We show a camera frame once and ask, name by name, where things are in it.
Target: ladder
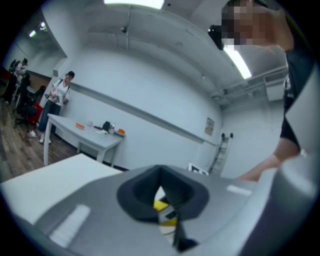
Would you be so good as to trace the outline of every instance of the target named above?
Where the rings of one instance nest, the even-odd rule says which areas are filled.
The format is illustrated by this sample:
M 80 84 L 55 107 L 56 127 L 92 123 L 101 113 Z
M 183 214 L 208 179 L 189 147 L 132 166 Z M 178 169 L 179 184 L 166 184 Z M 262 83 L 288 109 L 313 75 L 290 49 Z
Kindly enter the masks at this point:
M 233 133 L 230 134 L 230 137 L 226 137 L 224 133 L 221 135 L 221 143 L 216 150 L 214 159 L 209 168 L 210 174 L 221 176 L 222 170 L 224 169 L 224 166 L 229 154 L 233 137 L 234 137 Z

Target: yellow object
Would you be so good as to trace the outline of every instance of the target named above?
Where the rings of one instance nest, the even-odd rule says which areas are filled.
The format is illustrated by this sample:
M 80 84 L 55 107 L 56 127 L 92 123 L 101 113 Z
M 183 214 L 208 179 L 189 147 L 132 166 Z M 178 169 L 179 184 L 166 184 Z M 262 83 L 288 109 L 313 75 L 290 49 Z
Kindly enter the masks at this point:
M 163 209 L 167 208 L 169 206 L 169 204 L 159 201 L 159 200 L 155 200 L 153 203 L 153 208 L 156 209 L 158 212 L 161 212 Z M 177 225 L 177 219 L 174 218 L 172 220 L 169 220 L 167 222 L 164 223 L 160 223 L 160 226 L 164 226 L 164 227 L 175 227 Z

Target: black sleeve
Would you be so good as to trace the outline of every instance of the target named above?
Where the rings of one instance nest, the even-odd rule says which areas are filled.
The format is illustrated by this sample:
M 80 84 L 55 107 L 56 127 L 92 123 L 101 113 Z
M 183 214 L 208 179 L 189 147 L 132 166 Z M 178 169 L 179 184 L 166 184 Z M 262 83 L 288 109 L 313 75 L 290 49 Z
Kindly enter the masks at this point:
M 292 130 L 290 124 L 288 123 L 287 118 L 285 117 L 285 114 L 290 109 L 291 105 L 294 103 L 295 100 L 291 97 L 288 97 L 287 91 L 284 91 L 283 100 L 284 100 L 284 115 L 283 115 L 283 122 L 282 122 L 282 126 L 281 126 L 280 138 L 288 139 L 289 141 L 296 144 L 298 146 L 298 148 L 300 149 L 300 146 L 299 146 L 298 140 L 295 136 L 295 133 Z

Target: gray device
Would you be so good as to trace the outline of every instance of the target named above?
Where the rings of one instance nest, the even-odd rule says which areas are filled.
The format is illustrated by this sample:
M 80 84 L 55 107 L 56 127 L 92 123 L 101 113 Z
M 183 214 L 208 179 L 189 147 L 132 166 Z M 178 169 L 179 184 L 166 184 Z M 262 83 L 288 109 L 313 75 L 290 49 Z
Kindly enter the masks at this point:
M 258 183 L 173 166 L 139 168 L 90 182 L 34 226 L 19 222 L 49 255 L 269 255 L 312 209 L 318 164 L 318 153 L 301 155 L 266 171 Z M 159 186 L 177 217 L 173 245 L 153 209 Z

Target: camera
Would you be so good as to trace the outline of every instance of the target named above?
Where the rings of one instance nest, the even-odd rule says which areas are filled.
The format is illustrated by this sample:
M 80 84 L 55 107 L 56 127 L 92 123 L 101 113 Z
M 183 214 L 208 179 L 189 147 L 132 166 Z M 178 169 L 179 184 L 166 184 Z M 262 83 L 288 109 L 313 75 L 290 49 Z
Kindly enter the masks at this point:
M 122 27 L 120 28 L 120 30 L 121 30 L 122 33 L 127 33 L 128 28 L 127 28 L 126 26 L 122 26 Z

